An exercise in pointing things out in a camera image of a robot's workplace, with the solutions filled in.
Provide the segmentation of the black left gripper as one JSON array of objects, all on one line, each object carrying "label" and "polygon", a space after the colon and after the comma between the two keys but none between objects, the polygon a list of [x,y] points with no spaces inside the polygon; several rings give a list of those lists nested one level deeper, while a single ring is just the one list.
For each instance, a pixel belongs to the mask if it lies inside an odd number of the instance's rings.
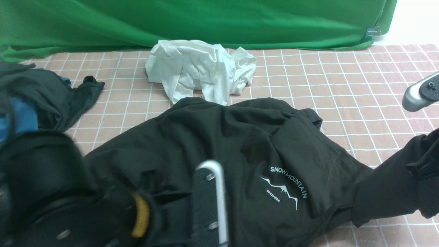
[{"label": "black left gripper", "polygon": [[190,192],[115,187],[115,247],[189,247],[192,244]]}]

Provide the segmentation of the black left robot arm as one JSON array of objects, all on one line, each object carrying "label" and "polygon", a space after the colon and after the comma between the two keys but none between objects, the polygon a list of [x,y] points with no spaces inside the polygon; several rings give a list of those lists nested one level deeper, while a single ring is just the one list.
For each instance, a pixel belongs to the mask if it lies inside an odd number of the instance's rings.
[{"label": "black left robot arm", "polygon": [[21,133],[1,146],[1,246],[192,247],[190,194],[159,187],[63,133]]}]

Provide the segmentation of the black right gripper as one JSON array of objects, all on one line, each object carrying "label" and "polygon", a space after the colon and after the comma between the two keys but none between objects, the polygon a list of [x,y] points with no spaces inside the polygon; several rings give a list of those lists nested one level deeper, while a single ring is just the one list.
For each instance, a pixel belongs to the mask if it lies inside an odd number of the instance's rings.
[{"label": "black right gripper", "polygon": [[407,170],[417,179],[438,177],[439,174],[439,130],[436,129],[427,135],[417,136],[419,141],[415,146],[420,148],[420,158],[408,164]]}]

